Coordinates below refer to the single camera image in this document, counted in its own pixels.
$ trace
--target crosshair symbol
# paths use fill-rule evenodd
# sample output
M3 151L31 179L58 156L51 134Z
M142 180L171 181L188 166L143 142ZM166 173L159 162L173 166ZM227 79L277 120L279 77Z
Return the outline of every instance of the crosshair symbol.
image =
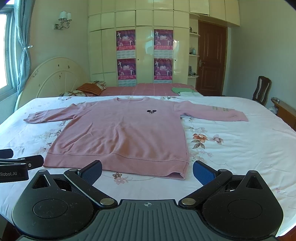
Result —
M146 202L146 203L144 203L143 205L145 205L146 207L150 207L150 206L153 205L153 204L150 203L150 202Z

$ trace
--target pink sweatshirt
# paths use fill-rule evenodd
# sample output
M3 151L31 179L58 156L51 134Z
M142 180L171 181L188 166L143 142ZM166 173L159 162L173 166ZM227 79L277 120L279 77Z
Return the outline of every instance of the pink sweatshirt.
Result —
M214 121L248 121L243 112L189 101L104 100L30 114L32 124L72 119L52 143L44 166L83 168L184 179L188 150L180 115Z

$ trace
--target chair backrest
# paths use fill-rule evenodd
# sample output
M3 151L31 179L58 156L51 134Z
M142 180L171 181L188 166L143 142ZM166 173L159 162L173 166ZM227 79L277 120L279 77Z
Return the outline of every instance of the chair backrest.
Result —
M271 80L264 76L259 76L257 88L253 94L253 100L265 106L270 87Z

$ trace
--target blue curtain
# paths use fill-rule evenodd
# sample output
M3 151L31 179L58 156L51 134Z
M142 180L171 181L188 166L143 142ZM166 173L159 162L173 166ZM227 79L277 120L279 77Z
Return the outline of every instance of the blue curtain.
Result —
M17 94L19 95L25 87L30 76L31 56L27 48L30 42L30 24L35 0L15 1L15 24L20 45L23 48L20 60L20 73L17 79Z

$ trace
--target floral pillow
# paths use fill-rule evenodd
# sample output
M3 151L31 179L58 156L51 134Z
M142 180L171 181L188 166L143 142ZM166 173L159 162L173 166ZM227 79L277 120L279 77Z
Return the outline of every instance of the floral pillow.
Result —
M75 91L65 92L63 94L60 94L59 96L83 96L83 97L87 97L87 94L82 92L82 91L75 90Z
M106 83L104 81L95 81L85 83L82 86L78 87L77 90L83 91L85 93L92 93L95 95L100 95L103 90L106 89Z

